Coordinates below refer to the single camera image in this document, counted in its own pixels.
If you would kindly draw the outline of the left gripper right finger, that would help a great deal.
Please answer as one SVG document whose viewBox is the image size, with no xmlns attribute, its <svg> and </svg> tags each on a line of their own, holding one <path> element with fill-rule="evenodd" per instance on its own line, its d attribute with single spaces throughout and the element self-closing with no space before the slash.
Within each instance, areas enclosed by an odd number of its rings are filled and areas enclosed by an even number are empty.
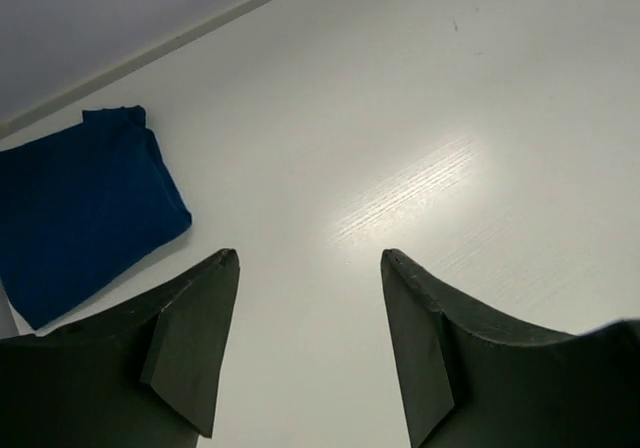
<svg viewBox="0 0 640 448">
<path fill-rule="evenodd" d="M 439 280 L 397 249 L 381 276 L 414 447 L 635 447 L 639 324 L 543 328 Z"/>
</svg>

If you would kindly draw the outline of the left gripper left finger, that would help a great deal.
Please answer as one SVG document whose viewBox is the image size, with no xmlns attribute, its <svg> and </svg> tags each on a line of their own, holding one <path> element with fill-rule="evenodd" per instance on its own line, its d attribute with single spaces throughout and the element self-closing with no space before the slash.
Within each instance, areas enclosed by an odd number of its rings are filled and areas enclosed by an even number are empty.
<svg viewBox="0 0 640 448">
<path fill-rule="evenodd" d="M 1 343 L 5 447 L 193 447 L 213 433 L 239 257 L 47 335 Z"/>
</svg>

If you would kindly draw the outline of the blue mickey mouse t-shirt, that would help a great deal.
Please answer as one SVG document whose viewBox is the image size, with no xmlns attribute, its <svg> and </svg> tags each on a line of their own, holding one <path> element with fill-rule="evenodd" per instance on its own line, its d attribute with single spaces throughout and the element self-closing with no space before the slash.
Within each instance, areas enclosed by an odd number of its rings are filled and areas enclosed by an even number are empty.
<svg viewBox="0 0 640 448">
<path fill-rule="evenodd" d="M 191 225 L 141 106 L 85 111 L 1 153 L 1 283 L 34 330 Z"/>
</svg>

